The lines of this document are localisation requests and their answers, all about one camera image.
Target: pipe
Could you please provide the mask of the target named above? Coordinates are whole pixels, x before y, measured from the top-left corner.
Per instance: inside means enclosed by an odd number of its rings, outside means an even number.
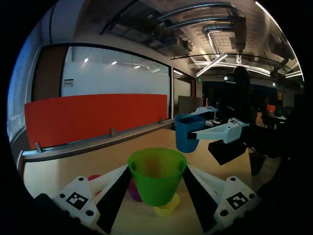
[[[212,37],[211,33],[216,33],[220,31],[234,31],[234,27],[232,24],[227,25],[206,25],[202,29],[203,33],[207,35],[209,44],[214,51],[215,54],[219,54],[218,47],[215,43],[214,38]]]
[[[184,20],[182,22],[179,22],[177,24],[168,26],[168,29],[179,29],[185,26],[194,25],[194,24],[201,24],[201,23],[208,23],[208,22],[233,22],[234,17],[233,16],[211,16],[211,17],[203,17],[203,18],[197,18],[197,19],[191,19],[191,20]]]
[[[211,3],[203,3],[203,4],[196,4],[196,5],[189,5],[186,7],[182,7],[182,8],[178,8],[175,9],[173,11],[168,12],[167,14],[160,16],[158,18],[158,20],[160,21],[164,21],[170,17],[173,17],[175,15],[178,14],[182,14],[182,13],[186,13],[186,12],[190,12],[190,11],[195,11],[195,10],[202,10],[202,9],[206,9],[206,8],[210,8],[210,7],[220,7],[220,8],[228,8],[228,9],[232,9],[235,11],[238,11],[237,8],[230,4],[230,3],[222,3],[222,2],[211,2]]]
[[[219,49],[218,49],[218,47],[217,47],[217,45],[215,43],[215,40],[212,37],[211,33],[217,33],[217,32],[220,32],[220,31],[211,31],[207,35],[208,39],[209,39],[209,44],[210,44],[210,46],[211,46],[211,48],[212,48],[212,50],[214,51],[215,54],[219,54]]]

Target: wooden table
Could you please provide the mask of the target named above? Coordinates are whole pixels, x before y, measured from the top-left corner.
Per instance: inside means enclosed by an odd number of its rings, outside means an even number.
[[[200,140],[193,153],[183,153],[188,163],[224,180],[236,175],[251,187],[248,150],[231,162],[220,166],[208,151],[210,142],[213,141]],[[24,182],[33,197],[40,193],[53,197],[77,176],[103,175],[125,164],[133,152],[153,147],[177,150],[175,131],[160,129],[89,153],[51,161],[26,163]],[[127,192],[113,225],[112,234],[203,234],[183,180],[177,193],[180,204],[175,212],[169,217],[159,217],[152,207],[133,201]]]

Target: orange wall panel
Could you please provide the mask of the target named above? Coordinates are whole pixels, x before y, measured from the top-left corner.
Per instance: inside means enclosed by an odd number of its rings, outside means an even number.
[[[271,111],[271,112],[275,112],[276,106],[275,105],[267,105],[267,110]]]
[[[25,104],[29,144],[44,147],[102,136],[167,119],[167,95],[97,94]]]

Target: purple cup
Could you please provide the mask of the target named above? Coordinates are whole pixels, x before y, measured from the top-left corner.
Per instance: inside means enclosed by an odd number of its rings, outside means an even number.
[[[142,202],[133,178],[130,180],[130,184],[128,185],[128,191],[134,201]]]

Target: plastic cup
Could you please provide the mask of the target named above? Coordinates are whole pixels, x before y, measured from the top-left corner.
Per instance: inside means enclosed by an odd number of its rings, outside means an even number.
[[[168,204],[166,204],[165,206],[154,207],[154,211],[157,215],[162,217],[170,216],[175,208],[178,206],[178,204],[179,196],[177,193],[175,193],[173,199]]]
[[[192,114],[175,116],[176,148],[184,153],[191,153],[196,150],[198,139],[188,139],[190,131],[202,130],[205,127],[205,119]]]
[[[130,180],[130,184],[128,185],[128,192],[134,201],[142,202],[133,178]]]
[[[167,148],[146,148],[128,159],[142,201],[154,207],[172,200],[186,165],[181,153]]]

